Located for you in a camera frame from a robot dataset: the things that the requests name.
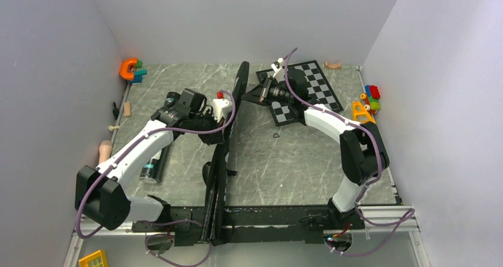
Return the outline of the black racket bag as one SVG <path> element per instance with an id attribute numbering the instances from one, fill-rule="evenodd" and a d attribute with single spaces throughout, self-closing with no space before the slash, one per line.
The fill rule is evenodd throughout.
<path id="1" fill-rule="evenodd" d="M 210 243 L 212 246 L 226 244 L 230 238 L 223 226 L 227 218 L 225 211 L 227 177 L 236 175 L 236 172 L 227 169 L 233 123 L 231 122 L 217 135 L 218 142 L 212 160 L 207 162 L 202 169 L 206 191 L 203 228 L 199 242 Z"/>

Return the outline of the black shuttlecock tube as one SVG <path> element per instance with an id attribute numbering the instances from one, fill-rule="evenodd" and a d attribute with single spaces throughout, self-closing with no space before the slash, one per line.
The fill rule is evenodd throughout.
<path id="1" fill-rule="evenodd" d="M 159 120 L 165 123 L 167 127 L 172 127 L 177 124 L 181 116 L 180 113 L 174 110 L 174 106 L 179 101 L 180 96 L 181 95 L 177 92 L 168 92 L 163 107 L 156 110 L 155 113 L 151 115 L 150 119 Z M 140 181 L 147 184 L 157 184 L 160 182 L 168 151 L 168 146 L 165 146 L 143 166 L 139 175 Z"/>

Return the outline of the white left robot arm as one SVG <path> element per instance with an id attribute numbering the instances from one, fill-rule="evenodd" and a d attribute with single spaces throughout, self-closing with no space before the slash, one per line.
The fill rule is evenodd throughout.
<path id="1" fill-rule="evenodd" d="M 229 127 L 237 111 L 233 95 L 221 90 L 218 97 L 184 89 L 168 93 L 163 107 L 156 110 L 144 128 L 119 152 L 97 167 L 84 166 L 77 173 L 75 231 L 81 238 L 80 224 L 86 216 L 100 228 L 114 230 L 125 221 L 146 221 L 155 231 L 165 230 L 171 221 L 170 205 L 156 197 L 129 197 L 125 187 L 141 169 L 180 135 L 199 135 L 211 145 Z"/>

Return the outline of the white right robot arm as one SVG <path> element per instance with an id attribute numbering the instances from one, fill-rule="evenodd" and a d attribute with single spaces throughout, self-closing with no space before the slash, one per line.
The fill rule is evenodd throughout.
<path id="1" fill-rule="evenodd" d="M 283 81 L 266 77 L 243 95 L 243 100 L 261 106 L 274 102 L 290 107 L 303 125 L 315 128 L 338 142 L 345 177 L 330 198 L 327 222 L 342 228 L 369 185 L 389 166 L 389 157 L 378 126 L 347 119 L 309 96 L 312 79 L 301 69 L 290 68 Z"/>

